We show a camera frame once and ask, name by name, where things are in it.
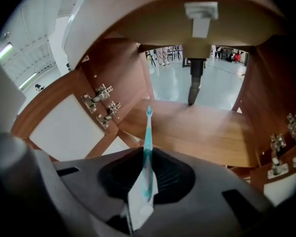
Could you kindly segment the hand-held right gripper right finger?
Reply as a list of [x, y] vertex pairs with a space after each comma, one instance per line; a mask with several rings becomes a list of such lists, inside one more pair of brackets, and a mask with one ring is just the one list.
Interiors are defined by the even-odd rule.
[[158, 194], [140, 237], [239, 237], [272, 203], [230, 170], [180, 153], [153, 150]]

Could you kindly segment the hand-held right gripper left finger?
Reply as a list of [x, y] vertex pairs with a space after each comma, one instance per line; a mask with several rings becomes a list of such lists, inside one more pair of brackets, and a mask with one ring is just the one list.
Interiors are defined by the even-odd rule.
[[127, 196], [143, 167], [143, 149], [53, 163], [70, 193], [105, 223], [125, 223]]

